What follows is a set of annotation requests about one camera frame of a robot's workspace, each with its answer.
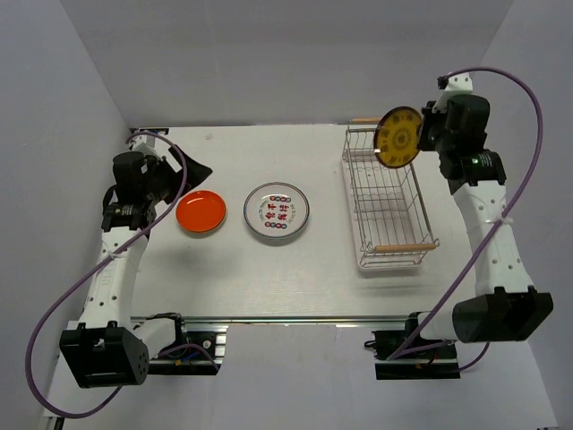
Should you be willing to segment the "brown plate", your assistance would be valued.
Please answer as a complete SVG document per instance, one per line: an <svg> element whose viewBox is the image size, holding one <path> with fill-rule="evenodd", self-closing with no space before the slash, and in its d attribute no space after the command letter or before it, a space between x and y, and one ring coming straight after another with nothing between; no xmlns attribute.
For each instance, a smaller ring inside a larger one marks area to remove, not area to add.
<svg viewBox="0 0 573 430"><path fill-rule="evenodd" d="M422 116L412 107L391 109L377 124L372 146L376 159L385 168L407 166L419 154L418 132Z"/></svg>

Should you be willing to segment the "orange plate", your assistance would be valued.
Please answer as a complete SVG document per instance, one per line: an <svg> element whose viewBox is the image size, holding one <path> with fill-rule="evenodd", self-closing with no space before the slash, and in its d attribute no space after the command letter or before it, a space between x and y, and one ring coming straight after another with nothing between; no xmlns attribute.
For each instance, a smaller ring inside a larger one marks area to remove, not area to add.
<svg viewBox="0 0 573 430"><path fill-rule="evenodd" d="M227 215L223 198L212 191L188 193L177 204L175 219L180 228L194 234L205 234L218 228Z"/></svg>

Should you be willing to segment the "white plate red chinese characters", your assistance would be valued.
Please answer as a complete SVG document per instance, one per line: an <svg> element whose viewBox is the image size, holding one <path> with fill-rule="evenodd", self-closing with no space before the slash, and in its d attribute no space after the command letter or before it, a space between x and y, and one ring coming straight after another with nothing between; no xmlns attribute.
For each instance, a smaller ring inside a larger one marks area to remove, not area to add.
<svg viewBox="0 0 573 430"><path fill-rule="evenodd" d="M270 182L254 188L243 206L251 232L266 241L288 241L304 231L311 214L306 195L296 186Z"/></svg>

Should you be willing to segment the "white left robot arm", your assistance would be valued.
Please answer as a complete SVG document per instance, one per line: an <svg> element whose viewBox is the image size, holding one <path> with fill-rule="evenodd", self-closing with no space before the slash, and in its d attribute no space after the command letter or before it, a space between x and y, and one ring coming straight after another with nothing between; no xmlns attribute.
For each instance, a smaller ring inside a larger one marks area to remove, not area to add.
<svg viewBox="0 0 573 430"><path fill-rule="evenodd" d="M142 384L150 360L164 351L180 357L189 347L178 313L154 314L133 324L137 272L157 220L156 206L176 203L203 183L211 168L170 149L179 167L142 147L113 159L115 182L103 199L102 259L90 282L76 328L63 331L59 347L83 389Z"/></svg>

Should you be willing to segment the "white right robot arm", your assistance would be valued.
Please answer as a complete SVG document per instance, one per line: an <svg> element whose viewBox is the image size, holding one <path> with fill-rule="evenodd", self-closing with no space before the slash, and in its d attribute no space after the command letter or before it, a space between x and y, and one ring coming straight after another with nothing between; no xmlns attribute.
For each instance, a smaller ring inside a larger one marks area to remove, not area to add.
<svg viewBox="0 0 573 430"><path fill-rule="evenodd" d="M472 251L475 294L406 332L406 350L425 357L437 340L463 343L523 341L553 309L526 271L504 211L506 172L500 155L485 149L489 101L472 94L443 95L423 109L418 147L439 155L440 172L462 215Z"/></svg>

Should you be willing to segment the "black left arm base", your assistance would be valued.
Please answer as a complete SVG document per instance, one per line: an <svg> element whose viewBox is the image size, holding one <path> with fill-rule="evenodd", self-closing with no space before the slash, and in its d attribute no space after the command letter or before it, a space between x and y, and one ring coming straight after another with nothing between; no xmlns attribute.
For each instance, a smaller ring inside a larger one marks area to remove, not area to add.
<svg viewBox="0 0 573 430"><path fill-rule="evenodd" d="M223 332L193 326L177 313L132 320L132 327L148 348L150 375L218 374L224 356Z"/></svg>

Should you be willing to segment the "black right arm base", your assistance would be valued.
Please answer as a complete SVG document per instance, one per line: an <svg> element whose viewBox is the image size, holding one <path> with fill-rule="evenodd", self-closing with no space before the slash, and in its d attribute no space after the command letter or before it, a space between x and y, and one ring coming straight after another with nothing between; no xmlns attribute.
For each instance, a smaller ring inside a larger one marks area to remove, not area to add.
<svg viewBox="0 0 573 430"><path fill-rule="evenodd" d="M397 357L389 359L417 328L419 313L412 313L399 330L373 331L363 346L374 355L379 381L455 380L460 378L458 354L453 343L425 340L419 335Z"/></svg>

